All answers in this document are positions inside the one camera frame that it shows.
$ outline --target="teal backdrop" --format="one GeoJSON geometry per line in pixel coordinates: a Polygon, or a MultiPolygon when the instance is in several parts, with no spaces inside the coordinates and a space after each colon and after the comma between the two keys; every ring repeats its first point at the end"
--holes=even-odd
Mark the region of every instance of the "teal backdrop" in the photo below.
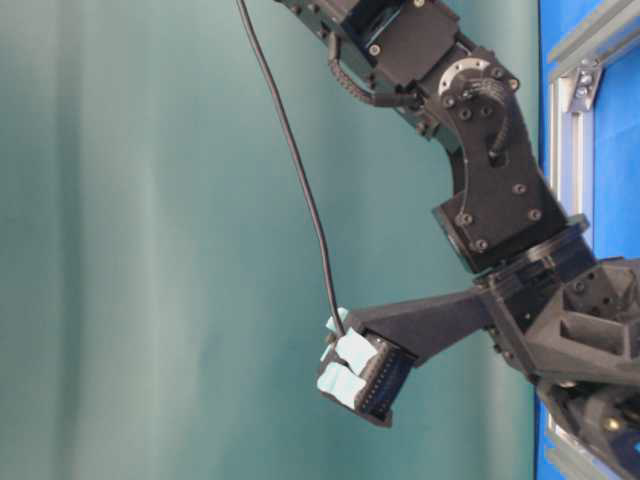
{"type": "MultiPolygon", "coordinates": [[[[537,6],[451,1],[522,80],[537,6]]],[[[249,1],[326,224],[341,305],[462,290],[437,145],[352,100],[249,1]]],[[[533,391],[475,335],[378,430],[323,399],[317,242],[232,1],[0,0],[0,478],[533,476],[533,391]]]]}

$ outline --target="bolt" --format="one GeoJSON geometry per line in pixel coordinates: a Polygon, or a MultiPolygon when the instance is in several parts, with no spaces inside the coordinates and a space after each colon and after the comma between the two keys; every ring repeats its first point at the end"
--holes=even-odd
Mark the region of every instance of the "bolt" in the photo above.
{"type": "Polygon", "coordinates": [[[486,240],[480,239],[476,242],[476,249],[480,253],[484,252],[487,248],[489,248],[489,243],[487,243],[486,240]]]}
{"type": "Polygon", "coordinates": [[[463,122],[466,122],[468,120],[471,120],[473,113],[471,112],[470,109],[463,108],[462,110],[460,110],[460,113],[458,114],[458,116],[460,117],[460,120],[462,120],[463,122]]]}
{"type": "Polygon", "coordinates": [[[461,213],[456,217],[456,223],[459,227],[471,225],[473,223],[473,215],[469,213],[461,213]]]}
{"type": "Polygon", "coordinates": [[[515,195],[524,195],[525,193],[527,193],[527,186],[521,183],[518,183],[513,186],[513,193],[515,195]]]}
{"type": "Polygon", "coordinates": [[[502,77],[504,77],[504,70],[500,67],[495,67],[493,70],[491,70],[491,76],[496,80],[500,80],[502,77]]]}
{"type": "Polygon", "coordinates": [[[592,83],[593,83],[593,75],[587,72],[582,72],[582,75],[580,76],[580,85],[584,85],[588,87],[592,83]]]}
{"type": "Polygon", "coordinates": [[[447,109],[453,108],[456,105],[456,99],[453,98],[451,95],[448,95],[444,97],[442,104],[444,105],[444,108],[447,108],[447,109]]]}
{"type": "Polygon", "coordinates": [[[534,208],[533,210],[529,210],[529,220],[537,222],[541,218],[542,218],[542,212],[540,210],[538,210],[537,208],[534,208]]]}
{"type": "Polygon", "coordinates": [[[617,432],[621,426],[620,420],[615,417],[609,417],[604,421],[604,429],[608,432],[617,432]]]}

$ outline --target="metal bracket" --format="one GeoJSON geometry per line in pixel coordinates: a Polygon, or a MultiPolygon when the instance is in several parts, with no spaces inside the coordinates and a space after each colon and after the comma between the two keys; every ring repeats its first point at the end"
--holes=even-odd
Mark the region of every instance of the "metal bracket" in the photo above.
{"type": "Polygon", "coordinates": [[[593,109],[602,71],[598,60],[584,59],[579,67],[559,78],[563,113],[586,113],[593,109]]]}

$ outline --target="wire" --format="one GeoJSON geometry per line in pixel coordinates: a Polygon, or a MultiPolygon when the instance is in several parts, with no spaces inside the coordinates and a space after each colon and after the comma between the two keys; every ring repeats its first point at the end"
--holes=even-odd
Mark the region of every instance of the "wire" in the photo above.
{"type": "Polygon", "coordinates": [[[271,92],[271,97],[273,98],[273,103],[276,107],[276,112],[278,113],[278,118],[280,119],[280,124],[282,125],[284,136],[287,140],[287,144],[289,145],[291,158],[293,159],[293,164],[295,166],[296,173],[298,174],[298,180],[300,181],[300,186],[302,187],[302,193],[304,194],[304,199],[307,203],[307,207],[309,208],[309,213],[311,214],[311,220],[313,221],[316,236],[318,237],[318,242],[320,243],[322,268],[324,270],[324,284],[327,290],[327,296],[329,297],[331,316],[333,317],[333,321],[336,326],[336,333],[339,337],[341,337],[344,335],[344,326],[342,324],[340,314],[338,313],[338,302],[336,300],[336,293],[333,286],[333,276],[331,274],[331,262],[329,259],[327,239],[324,234],[324,229],[322,228],[322,221],[320,220],[320,215],[318,213],[315,199],[313,198],[313,193],[311,192],[311,187],[309,186],[309,180],[307,179],[307,174],[305,172],[304,165],[302,164],[302,159],[300,158],[300,151],[298,150],[298,145],[296,143],[295,137],[293,136],[293,132],[291,131],[291,125],[289,124],[289,119],[284,109],[278,86],[273,79],[271,69],[269,68],[269,64],[267,63],[264,53],[262,52],[262,47],[260,46],[260,42],[253,28],[249,12],[247,11],[247,6],[244,0],[236,0],[236,5],[238,6],[240,18],[242,19],[242,24],[244,25],[247,37],[249,37],[249,43],[251,43],[253,52],[258,59],[260,69],[262,70],[262,74],[264,75],[269,91],[271,92]]]}
{"type": "Polygon", "coordinates": [[[367,105],[382,108],[398,108],[418,105],[418,98],[415,95],[394,94],[394,93],[369,93],[360,88],[347,72],[340,66],[340,38],[335,32],[329,35],[329,70],[336,77],[338,83],[350,95],[367,105]]]}

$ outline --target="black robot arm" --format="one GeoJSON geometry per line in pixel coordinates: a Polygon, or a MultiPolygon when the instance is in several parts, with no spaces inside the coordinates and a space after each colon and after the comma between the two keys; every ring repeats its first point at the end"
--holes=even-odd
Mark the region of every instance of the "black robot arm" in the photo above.
{"type": "Polygon", "coordinates": [[[391,424],[411,368],[479,329],[554,418],[624,478],[640,478],[640,262],[597,262],[542,176],[518,79],[460,33],[438,0],[282,0],[328,47],[331,73],[439,141],[453,196],[434,215],[481,274],[462,293],[354,310],[329,339],[318,387],[391,424]]]}

